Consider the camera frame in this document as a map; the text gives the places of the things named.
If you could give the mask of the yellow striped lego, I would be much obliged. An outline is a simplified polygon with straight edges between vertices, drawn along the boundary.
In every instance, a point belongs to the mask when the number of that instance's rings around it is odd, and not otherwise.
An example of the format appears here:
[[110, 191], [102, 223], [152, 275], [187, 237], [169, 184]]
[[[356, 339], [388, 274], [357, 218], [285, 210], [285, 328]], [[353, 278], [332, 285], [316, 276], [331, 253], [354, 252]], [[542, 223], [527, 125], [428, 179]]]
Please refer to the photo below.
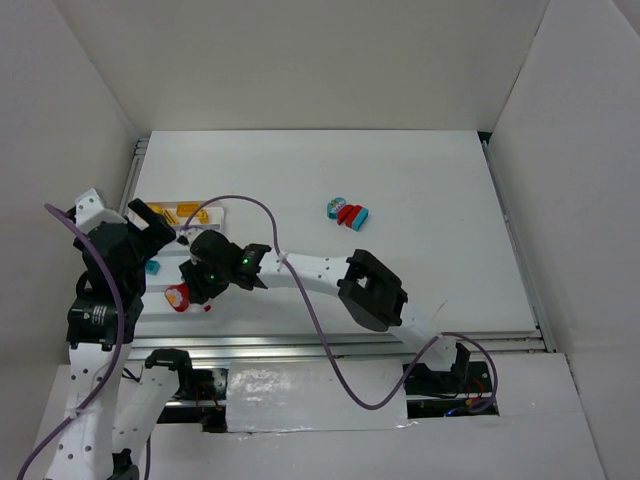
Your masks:
[[178, 225], [179, 224], [178, 218], [171, 211], [163, 210], [162, 211], [162, 215], [170, 225]]

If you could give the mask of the red white flower lego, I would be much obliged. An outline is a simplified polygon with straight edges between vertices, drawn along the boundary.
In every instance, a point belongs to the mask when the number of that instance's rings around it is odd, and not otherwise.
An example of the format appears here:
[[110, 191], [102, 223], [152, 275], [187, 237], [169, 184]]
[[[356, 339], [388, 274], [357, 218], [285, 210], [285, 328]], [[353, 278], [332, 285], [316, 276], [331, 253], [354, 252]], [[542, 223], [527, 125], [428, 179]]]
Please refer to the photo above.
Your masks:
[[185, 312], [191, 305], [189, 288], [186, 283], [168, 286], [164, 291], [164, 296], [176, 312]]

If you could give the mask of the large yellow lego brick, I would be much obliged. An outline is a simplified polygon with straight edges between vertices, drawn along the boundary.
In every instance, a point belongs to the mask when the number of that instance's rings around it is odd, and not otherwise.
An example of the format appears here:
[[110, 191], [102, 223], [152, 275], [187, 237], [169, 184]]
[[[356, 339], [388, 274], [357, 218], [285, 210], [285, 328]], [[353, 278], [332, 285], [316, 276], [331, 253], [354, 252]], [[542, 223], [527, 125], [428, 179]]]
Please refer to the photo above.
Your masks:
[[176, 206], [176, 215], [180, 218], [187, 218], [197, 212], [198, 208], [198, 203], [179, 203]]

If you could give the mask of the small teal lego cube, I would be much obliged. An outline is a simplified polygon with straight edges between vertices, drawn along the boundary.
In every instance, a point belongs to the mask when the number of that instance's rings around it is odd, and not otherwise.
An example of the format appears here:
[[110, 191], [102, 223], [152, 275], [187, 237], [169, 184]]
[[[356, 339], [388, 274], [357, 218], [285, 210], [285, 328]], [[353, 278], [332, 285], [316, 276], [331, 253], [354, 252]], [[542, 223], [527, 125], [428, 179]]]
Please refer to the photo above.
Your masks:
[[160, 268], [161, 268], [161, 265], [160, 265], [160, 263], [158, 261], [149, 260], [146, 263], [145, 271], [149, 275], [157, 275], [159, 273]]

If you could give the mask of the teal printed round lego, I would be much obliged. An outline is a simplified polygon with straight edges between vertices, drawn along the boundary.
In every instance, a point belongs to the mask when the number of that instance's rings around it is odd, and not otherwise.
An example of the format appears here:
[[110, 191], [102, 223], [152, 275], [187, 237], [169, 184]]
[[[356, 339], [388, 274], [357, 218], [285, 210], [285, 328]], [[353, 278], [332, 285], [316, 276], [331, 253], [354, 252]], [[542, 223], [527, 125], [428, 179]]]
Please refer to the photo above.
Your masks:
[[346, 206], [346, 200], [343, 197], [335, 197], [327, 204], [326, 213], [329, 219], [336, 219], [338, 213]]

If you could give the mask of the red lego brick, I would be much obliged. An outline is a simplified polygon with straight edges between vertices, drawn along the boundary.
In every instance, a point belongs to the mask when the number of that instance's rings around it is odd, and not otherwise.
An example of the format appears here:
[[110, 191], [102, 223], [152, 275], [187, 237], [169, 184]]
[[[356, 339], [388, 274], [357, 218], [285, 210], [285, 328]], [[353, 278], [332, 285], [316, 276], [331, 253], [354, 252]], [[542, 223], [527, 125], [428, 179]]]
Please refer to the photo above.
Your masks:
[[336, 221], [338, 225], [346, 225], [351, 228], [354, 225], [355, 219], [362, 211], [360, 205], [345, 205], [338, 213]]

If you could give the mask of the teal lego brick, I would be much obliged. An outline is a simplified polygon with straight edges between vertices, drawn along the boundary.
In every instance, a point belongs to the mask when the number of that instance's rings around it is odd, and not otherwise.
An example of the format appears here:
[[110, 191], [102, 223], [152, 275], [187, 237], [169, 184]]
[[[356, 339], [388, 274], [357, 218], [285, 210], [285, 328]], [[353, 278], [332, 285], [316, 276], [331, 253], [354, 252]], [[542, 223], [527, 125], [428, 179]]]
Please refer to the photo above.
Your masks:
[[361, 207], [358, 211], [353, 211], [347, 221], [347, 226], [354, 231], [359, 231], [369, 216], [369, 210]]

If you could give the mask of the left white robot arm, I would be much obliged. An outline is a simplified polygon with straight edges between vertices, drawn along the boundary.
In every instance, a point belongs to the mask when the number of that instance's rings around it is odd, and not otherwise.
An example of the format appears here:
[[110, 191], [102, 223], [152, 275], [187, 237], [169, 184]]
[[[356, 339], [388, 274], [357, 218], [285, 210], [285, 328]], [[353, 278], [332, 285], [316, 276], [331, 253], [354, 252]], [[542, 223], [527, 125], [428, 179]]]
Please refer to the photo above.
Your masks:
[[67, 315], [71, 362], [67, 414], [54, 434], [49, 479], [137, 479], [137, 465], [165, 404], [187, 392], [193, 368], [187, 352], [158, 349], [145, 360], [129, 403], [118, 411], [122, 372], [143, 310], [146, 265], [176, 235], [160, 215], [135, 199], [139, 227], [109, 208], [96, 190], [58, 212], [75, 234], [85, 270]]

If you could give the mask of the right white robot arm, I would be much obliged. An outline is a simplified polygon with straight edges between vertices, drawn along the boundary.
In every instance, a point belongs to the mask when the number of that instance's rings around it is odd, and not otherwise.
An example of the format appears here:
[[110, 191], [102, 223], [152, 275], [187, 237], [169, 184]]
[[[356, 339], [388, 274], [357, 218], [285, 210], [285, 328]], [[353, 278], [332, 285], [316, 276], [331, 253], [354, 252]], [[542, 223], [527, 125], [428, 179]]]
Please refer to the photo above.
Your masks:
[[264, 244], [241, 248], [215, 231], [183, 235], [179, 242], [190, 253], [179, 266], [189, 304], [203, 305], [230, 285], [248, 291], [302, 286], [340, 299], [356, 324], [393, 335], [432, 372], [461, 376], [468, 368], [469, 350], [416, 310], [399, 277], [366, 250], [315, 257]]

